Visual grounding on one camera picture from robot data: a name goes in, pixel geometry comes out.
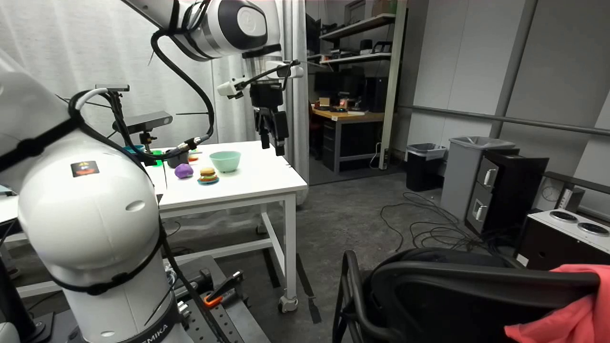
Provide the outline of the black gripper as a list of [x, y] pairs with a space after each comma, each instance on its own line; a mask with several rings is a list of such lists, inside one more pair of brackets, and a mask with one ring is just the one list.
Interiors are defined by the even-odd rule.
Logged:
[[286, 113], [280, 111], [284, 86], [278, 81], [256, 83], [250, 98], [256, 107], [256, 128], [259, 130], [261, 147], [269, 149], [269, 134], [275, 136], [275, 153], [284, 157], [284, 140], [288, 134]]

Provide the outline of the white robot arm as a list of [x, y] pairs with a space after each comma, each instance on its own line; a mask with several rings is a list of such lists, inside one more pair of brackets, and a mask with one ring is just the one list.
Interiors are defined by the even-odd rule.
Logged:
[[[278, 0], [122, 0], [195, 62], [278, 58]], [[12, 58], [0, 69], [2, 184], [17, 193], [17, 220], [65, 294], [86, 343], [193, 343], [166, 279], [166, 235], [151, 159], [88, 126], [86, 100], [61, 104]]]

